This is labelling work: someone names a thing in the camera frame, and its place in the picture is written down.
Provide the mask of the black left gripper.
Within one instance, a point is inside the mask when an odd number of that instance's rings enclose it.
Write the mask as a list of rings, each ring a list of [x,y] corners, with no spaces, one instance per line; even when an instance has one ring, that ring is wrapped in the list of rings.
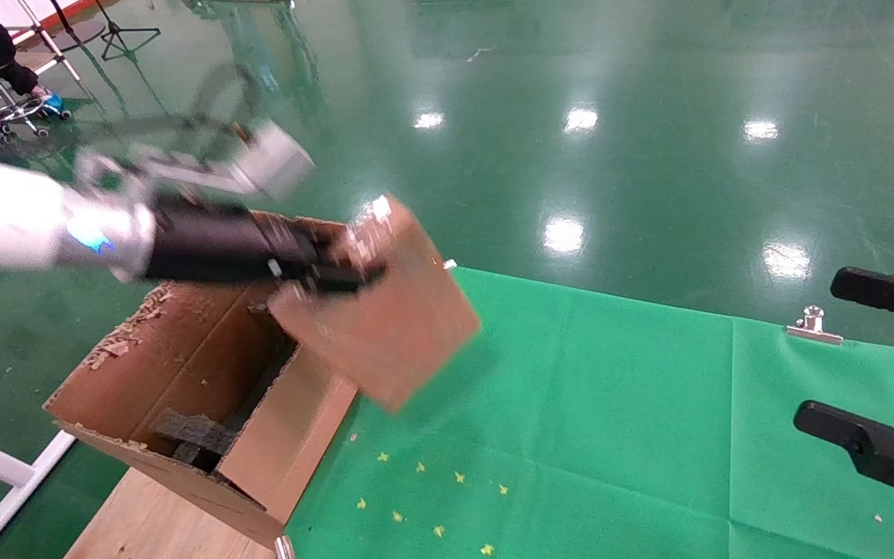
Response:
[[[358,293],[381,280],[388,266],[351,261],[348,225],[310,225],[311,232],[275,214],[234,203],[159,198],[151,208],[154,240],[147,280],[246,283],[276,277],[308,293]]]

